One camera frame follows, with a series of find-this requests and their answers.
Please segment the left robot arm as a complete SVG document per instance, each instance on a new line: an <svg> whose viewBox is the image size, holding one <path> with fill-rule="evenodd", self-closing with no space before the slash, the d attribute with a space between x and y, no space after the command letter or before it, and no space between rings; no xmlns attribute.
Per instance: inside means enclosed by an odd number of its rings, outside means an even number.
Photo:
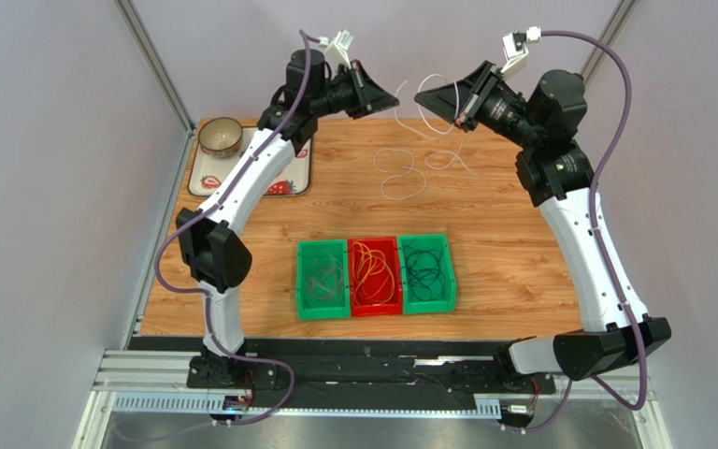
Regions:
<svg viewBox="0 0 718 449"><path fill-rule="evenodd" d="M272 95L247 150L214 194L176 217L182 262L203 299L205 348L219 358L250 362L243 351L240 286L252 255L241 236L273 180L303 150L322 117L356 120L393 109L398 99L357 61L331 65L320 51L295 51L285 82Z"/></svg>

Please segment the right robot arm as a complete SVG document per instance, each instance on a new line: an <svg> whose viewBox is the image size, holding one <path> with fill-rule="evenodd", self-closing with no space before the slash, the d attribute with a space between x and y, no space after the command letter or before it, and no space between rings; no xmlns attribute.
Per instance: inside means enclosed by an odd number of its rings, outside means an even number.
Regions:
<svg viewBox="0 0 718 449"><path fill-rule="evenodd" d="M520 184L565 259L582 327L507 345L499 360L511 376L550 372L579 381L635 365L672 336L668 320L652 317L628 281L601 205L589 203L594 170L574 139L587 111L584 92L581 75L554 69L524 98L500 68L485 62L454 84L414 96L419 106L466 132L483 125L520 147Z"/></svg>

